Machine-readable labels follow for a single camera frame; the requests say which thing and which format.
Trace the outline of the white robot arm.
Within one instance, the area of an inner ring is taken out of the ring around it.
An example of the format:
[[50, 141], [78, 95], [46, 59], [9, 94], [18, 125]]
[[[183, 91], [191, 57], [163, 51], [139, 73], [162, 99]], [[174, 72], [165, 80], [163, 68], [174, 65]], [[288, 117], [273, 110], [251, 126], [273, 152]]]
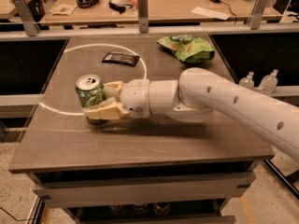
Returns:
[[143, 119], [163, 114], [203, 122], [214, 110], [235, 119], [299, 161], [299, 108], [253, 91], [206, 69], [189, 68], [178, 80], [109, 82], [107, 99], [83, 109], [89, 119]]

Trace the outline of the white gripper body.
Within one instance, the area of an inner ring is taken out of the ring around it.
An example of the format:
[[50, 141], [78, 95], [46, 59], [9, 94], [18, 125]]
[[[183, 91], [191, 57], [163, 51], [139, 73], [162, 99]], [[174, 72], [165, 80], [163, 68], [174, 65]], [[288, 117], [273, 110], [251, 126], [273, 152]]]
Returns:
[[148, 79], [134, 79], [121, 88], [120, 100], [133, 119], [144, 119], [150, 115]]

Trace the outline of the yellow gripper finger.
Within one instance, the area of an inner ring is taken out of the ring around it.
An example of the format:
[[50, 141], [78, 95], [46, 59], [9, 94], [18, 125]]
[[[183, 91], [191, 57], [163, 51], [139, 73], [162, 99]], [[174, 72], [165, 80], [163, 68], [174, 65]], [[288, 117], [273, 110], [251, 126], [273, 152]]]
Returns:
[[104, 89], [107, 98], [115, 98], [117, 101], [120, 100], [121, 89], [124, 86], [122, 81], [113, 81], [104, 84]]
[[123, 116], [128, 114], [124, 105], [121, 102], [118, 102], [115, 97], [110, 97], [98, 105], [85, 107], [82, 111], [88, 119], [95, 120], [121, 119]]

